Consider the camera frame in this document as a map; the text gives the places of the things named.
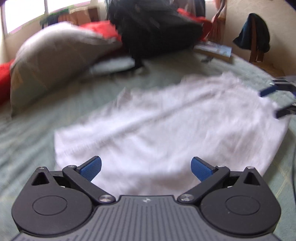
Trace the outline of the red quilt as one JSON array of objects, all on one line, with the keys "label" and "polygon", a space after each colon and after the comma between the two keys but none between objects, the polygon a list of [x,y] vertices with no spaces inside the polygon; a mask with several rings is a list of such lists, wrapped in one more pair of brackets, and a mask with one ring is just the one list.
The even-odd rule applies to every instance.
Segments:
[{"label": "red quilt", "polygon": [[[196,23],[202,25],[202,35],[199,40],[205,40],[206,36],[212,30],[212,22],[207,20],[203,16],[194,16],[182,8],[178,8],[177,12],[187,19],[191,19]],[[110,21],[98,21],[90,22],[81,25],[81,28],[92,30],[95,33],[102,34],[106,39],[116,38],[117,41],[121,42],[121,35],[115,29],[115,26]],[[13,63],[13,59],[9,62],[1,63],[1,105],[5,104],[10,100],[10,89],[11,89],[11,75],[10,66]]]}]

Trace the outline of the items on window sill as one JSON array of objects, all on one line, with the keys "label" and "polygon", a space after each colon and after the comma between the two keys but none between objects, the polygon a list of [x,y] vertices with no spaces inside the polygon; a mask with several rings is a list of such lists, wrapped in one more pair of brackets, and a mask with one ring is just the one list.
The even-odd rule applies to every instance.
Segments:
[{"label": "items on window sill", "polygon": [[54,25],[60,22],[69,22],[73,25],[81,26],[91,22],[100,21],[99,7],[87,6],[79,7],[74,9],[62,9],[53,13],[40,20],[40,26]]}]

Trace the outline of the black backpack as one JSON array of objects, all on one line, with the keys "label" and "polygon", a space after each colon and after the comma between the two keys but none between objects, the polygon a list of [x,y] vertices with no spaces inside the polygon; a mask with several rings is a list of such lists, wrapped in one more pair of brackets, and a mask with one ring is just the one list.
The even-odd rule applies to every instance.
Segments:
[{"label": "black backpack", "polygon": [[143,60],[194,46],[203,35],[203,26],[181,15],[169,1],[106,1],[108,32],[121,42],[122,57],[130,56],[133,65],[116,69],[118,59],[104,59],[99,64],[103,75],[135,71]]}]

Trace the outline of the green plaid bed blanket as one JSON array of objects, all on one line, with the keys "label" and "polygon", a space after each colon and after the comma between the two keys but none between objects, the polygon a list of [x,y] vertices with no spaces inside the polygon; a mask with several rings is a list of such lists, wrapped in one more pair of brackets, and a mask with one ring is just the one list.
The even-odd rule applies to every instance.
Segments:
[{"label": "green plaid bed blanket", "polygon": [[[114,66],[120,69],[129,64],[129,58],[121,58]],[[179,84],[186,75],[211,77],[226,72],[256,92],[271,81],[267,73],[241,58],[235,57],[231,63],[221,60],[205,62],[205,57],[185,50],[146,60],[142,68],[125,74],[103,75],[96,64],[19,114],[11,115],[10,106],[3,107],[1,240],[11,240],[18,232],[11,217],[11,207],[34,171],[39,166],[48,170],[63,169],[57,167],[55,160],[57,130],[74,125],[82,117],[104,108],[125,89],[165,88]],[[267,98],[275,102],[277,108],[294,101],[291,94],[281,91]],[[295,240],[295,116],[286,117],[290,122],[285,137],[268,169],[261,175],[281,207],[275,235],[281,240]]]}]

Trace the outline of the paperback book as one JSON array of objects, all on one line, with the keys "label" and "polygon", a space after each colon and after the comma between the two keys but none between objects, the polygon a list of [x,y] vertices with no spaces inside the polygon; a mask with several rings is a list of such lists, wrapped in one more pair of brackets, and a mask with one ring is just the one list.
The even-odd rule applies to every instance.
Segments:
[{"label": "paperback book", "polygon": [[232,48],[219,45],[213,42],[200,42],[193,48],[196,53],[200,53],[209,57],[217,58],[225,62],[231,61]]}]

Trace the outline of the white printed long-sleeve shirt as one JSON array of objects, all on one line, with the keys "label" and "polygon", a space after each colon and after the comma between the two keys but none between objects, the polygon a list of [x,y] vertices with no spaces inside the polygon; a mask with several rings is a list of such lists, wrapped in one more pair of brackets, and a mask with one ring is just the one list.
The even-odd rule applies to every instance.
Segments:
[{"label": "white printed long-sleeve shirt", "polygon": [[264,174],[288,129],[277,104],[230,72],[186,75],[177,85],[123,90],[116,100],[55,132],[59,168],[99,156],[93,183],[120,195],[178,196],[199,183],[190,168],[199,157],[233,171]]}]

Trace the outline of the clothes rack with garments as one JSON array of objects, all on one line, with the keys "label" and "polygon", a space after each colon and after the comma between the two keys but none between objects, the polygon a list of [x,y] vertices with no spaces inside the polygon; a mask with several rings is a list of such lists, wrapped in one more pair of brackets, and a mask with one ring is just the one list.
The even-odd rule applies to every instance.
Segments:
[{"label": "clothes rack with garments", "polygon": [[172,4],[177,8],[182,8],[194,16],[206,16],[204,0],[173,0]]}]

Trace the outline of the grey green pillow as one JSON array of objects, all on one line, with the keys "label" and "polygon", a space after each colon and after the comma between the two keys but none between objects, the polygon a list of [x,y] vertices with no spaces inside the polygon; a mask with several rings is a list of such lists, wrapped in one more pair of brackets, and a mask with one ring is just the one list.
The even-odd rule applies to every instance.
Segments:
[{"label": "grey green pillow", "polygon": [[40,30],[22,44],[11,64],[11,115],[121,46],[115,37],[106,39],[67,22]]}]

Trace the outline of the right orange curtain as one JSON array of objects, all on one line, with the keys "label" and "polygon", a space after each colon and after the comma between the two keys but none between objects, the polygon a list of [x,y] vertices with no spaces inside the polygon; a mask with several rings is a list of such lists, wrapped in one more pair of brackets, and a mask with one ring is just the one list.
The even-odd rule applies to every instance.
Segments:
[{"label": "right orange curtain", "polygon": [[216,44],[223,44],[226,25],[227,0],[214,1],[214,3],[217,8],[217,12],[211,20],[212,28],[207,36],[207,39]]}]

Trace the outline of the wooden chair with dark garment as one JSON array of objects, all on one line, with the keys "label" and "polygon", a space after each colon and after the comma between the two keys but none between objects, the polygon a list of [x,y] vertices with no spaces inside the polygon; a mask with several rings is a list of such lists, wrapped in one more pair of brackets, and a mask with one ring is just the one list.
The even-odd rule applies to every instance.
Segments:
[{"label": "wooden chair with dark garment", "polygon": [[270,34],[266,22],[257,14],[250,13],[238,37],[233,43],[243,50],[250,50],[250,63],[263,62],[270,50]]}]

